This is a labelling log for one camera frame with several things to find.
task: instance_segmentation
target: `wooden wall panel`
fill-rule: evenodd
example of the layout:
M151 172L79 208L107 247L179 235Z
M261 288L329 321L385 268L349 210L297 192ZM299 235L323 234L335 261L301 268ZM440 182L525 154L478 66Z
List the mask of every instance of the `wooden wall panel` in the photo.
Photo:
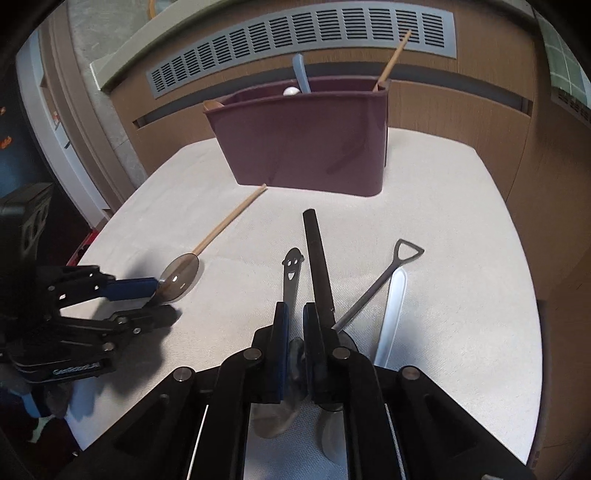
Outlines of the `wooden wall panel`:
M550 74L537 39L538 91L507 208L547 299L591 244L591 131L550 99Z
M455 3L454 19L457 72L533 100L535 53L530 32L470 2Z
M551 101L540 37L535 49L530 131L506 204L547 300L550 401L534 472L554 480L591 430L591 131Z
M389 123L470 145L506 199L521 161L530 117L469 93L392 82Z
M392 82L389 125L450 138L474 147L505 199L524 149L530 117L468 93L413 82ZM180 148L213 138L202 104L136 131L132 140L152 173Z
M546 311L551 383L538 480L554 480L591 430L591 248L552 291Z
M213 138L209 121L203 113L203 104L180 110L140 128L133 146L148 175L181 148L191 143Z
M223 28L262 14L321 3L317 0L259 0L228 6L214 12L197 24L188 27L144 59L134 65L111 92L113 104L122 117L126 129L129 121L151 112L188 93L264 70L290 67L291 56L255 61L230 68L208 77L188 83L170 93L154 99L145 78L145 71L186 45ZM532 99L534 93L533 56L531 39L525 31L507 18L501 17L486 5L470 4L456 0L410 0L410 3L441 8L454 13L458 59L448 59L421 52L405 52L400 62L462 73L491 83ZM326 61L379 61L386 63L390 50L381 48L351 48L343 51L326 50L309 52L306 62Z

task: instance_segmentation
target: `light blue spoon handle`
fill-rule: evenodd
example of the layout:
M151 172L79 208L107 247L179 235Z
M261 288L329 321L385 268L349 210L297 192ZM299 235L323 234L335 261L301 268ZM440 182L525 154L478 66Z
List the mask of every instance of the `light blue spoon handle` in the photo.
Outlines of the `light blue spoon handle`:
M310 84L306 75L306 67L304 67L304 56L301 53L295 54L292 64L294 66L295 78L297 78L297 83L300 85L300 91L302 93L310 93Z

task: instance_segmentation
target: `metal shovel spoon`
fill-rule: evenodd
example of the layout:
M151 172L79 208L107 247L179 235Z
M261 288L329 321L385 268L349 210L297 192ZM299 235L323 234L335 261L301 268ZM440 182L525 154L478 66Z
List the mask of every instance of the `metal shovel spoon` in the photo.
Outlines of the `metal shovel spoon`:
M407 247L416 250L417 253L408 258L402 259L400 258L401 245L406 245ZM340 320L333 325L333 330L341 332L343 328L345 328L349 324L349 322L355 318L355 315L357 315L360 312L360 310L365 306L365 304L373 298L373 296L378 292L378 290L382 288L382 285L386 283L386 281L392 276L392 274L398 267L402 267L403 265L410 263L413 260L416 260L424 253L425 250L422 249L420 246L412 244L411 242L408 242L400 238L396 242L396 246L394 246L394 259L392 260L392 263L390 263L388 268L386 268L384 273L382 273L379 276L379 278L371 285L371 287L368 288L363 295L361 295L360 299L357 300L355 304L353 304L353 306L347 311L347 313L345 313L340 318Z

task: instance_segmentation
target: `white ball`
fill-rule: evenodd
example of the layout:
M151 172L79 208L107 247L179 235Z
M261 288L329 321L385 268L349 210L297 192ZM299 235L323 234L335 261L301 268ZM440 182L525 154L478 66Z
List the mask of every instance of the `white ball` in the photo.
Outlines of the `white ball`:
M298 93L301 92L297 87L288 87L285 90L283 90L283 95L296 95Z

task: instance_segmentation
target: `utensil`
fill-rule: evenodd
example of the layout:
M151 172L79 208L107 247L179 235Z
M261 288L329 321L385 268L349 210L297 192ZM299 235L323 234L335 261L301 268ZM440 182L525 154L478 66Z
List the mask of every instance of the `utensil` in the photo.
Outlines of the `utensil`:
M301 93L298 87L288 87L283 90L283 96L297 95L298 93Z
M296 307L297 287L304 256L298 248L287 252L283 264L283 302L287 303L290 322ZM275 438L293 424L307 395L306 370L303 364L304 341L294 338L288 350L288 377L283 400L278 404L253 404L252 428L261 438Z
M283 301L287 303L290 312L290 321L294 317L296 307L297 286L300 282L301 261L304 256L300 249L294 247L287 252L283 265Z
M296 53L291 59L293 65L295 78L300 85L302 93L311 93L310 84L308 83L308 76L306 75L306 67L304 66L304 56L301 53Z
M216 108L223 107L223 103L218 102L217 100L205 100L203 102L203 111L207 112L208 110L215 110Z
M155 302L173 301L191 286L199 271L198 255L266 189L267 185L265 184L258 187L240 205L234 208L232 213L224 218L192 252L181 255L170 262L158 281L158 288L154 293Z
M335 325L335 303L330 286L329 271L326 267L326 257L322 246L322 237L318 227L316 211L308 209L303 213L304 230L306 231L306 243L308 245L308 258L310 261L310 274L312 275L312 288L314 290L314 302L320 324L325 328L334 328ZM347 332L339 332L339 342L355 352L358 352L357 345Z
M402 258L400 258L399 255L401 245L406 245L408 247L414 248L417 251L417 253L403 260ZM365 306L365 304L373 298L373 296L378 292L382 285L386 283L386 281L392 276L392 274L398 267L402 267L403 265L410 263L413 260L416 260L424 253L425 250L419 247L418 245L415 245L403 239L399 239L396 242L396 245L394 246L394 259L392 260L392 263L390 263L388 268L384 270L384 273L382 273L379 276L379 278L373 283L373 285L371 285L370 288L368 288L368 290L363 295L361 295L360 299L353 304L353 306L347 311L347 313L345 313L340 318L340 320L334 324L334 326L332 327L333 330L340 332L343 328L345 328L349 324L349 322L353 320L353 318L355 318L355 315L359 313L359 311Z
M390 286L388 287L388 300L386 301L386 310L384 311L384 321L379 333L378 348L375 352L374 365L386 368L392 344L400 322L400 312L402 310L402 301L406 292L407 275L403 268L397 269L392 274Z
M404 47L406 46L406 44L408 42L408 39L410 38L410 36L412 34L413 34L413 31L412 30L408 30L406 32L406 35L404 36L404 38L400 42L400 45L398 46L398 48L396 50L394 50L394 54L392 55L392 58L390 58L390 61L384 67L384 71L379 76L378 81L375 82L374 89L373 89L374 92L377 92L378 91L378 86L382 82L385 82L386 79L390 76L390 72L392 71L392 68L394 68L394 65L396 65L396 62L398 61L398 57L400 56L400 54L404 50Z
M322 428L320 446L322 453L333 463L347 467L347 445L343 411L330 412Z

